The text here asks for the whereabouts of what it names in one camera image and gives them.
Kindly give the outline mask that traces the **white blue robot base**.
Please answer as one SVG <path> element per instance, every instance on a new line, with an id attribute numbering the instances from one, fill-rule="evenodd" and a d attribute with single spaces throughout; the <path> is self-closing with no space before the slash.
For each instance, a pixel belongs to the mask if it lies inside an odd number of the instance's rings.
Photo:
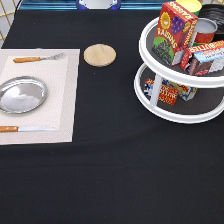
<path id="1" fill-rule="evenodd" d="M 119 9 L 121 0 L 76 0 L 78 9 Z"/>

